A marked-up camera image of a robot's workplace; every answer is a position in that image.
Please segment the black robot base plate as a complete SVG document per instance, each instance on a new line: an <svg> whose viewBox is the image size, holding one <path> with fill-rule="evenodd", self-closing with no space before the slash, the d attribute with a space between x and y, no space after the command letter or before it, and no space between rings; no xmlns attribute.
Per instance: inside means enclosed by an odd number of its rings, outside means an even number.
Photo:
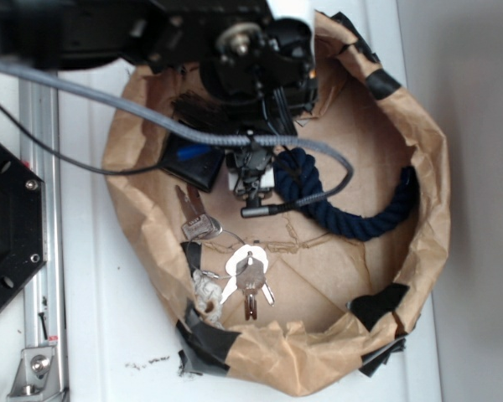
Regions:
<svg viewBox="0 0 503 402"><path fill-rule="evenodd" d="M43 190L0 143L0 313L45 263Z"/></svg>

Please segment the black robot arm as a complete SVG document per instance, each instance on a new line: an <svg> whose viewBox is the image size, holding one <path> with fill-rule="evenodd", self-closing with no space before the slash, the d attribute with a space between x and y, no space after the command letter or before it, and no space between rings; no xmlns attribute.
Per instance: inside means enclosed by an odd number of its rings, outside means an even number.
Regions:
<svg viewBox="0 0 503 402"><path fill-rule="evenodd" d="M199 69L227 114L218 132L55 77L124 60ZM274 187L274 137L313 108L314 12L306 1L0 1L0 73L113 106L227 150L231 191L257 206Z"/></svg>

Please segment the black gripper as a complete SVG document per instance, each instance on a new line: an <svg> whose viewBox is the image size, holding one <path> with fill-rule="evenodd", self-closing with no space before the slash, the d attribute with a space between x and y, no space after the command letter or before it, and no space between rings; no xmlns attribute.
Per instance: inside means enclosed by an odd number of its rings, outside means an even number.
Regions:
<svg viewBox="0 0 503 402"><path fill-rule="evenodd" d="M215 130L295 136L294 117L317 98L310 27L292 18L238 16L202 17L199 26L200 78L221 112Z"/></svg>

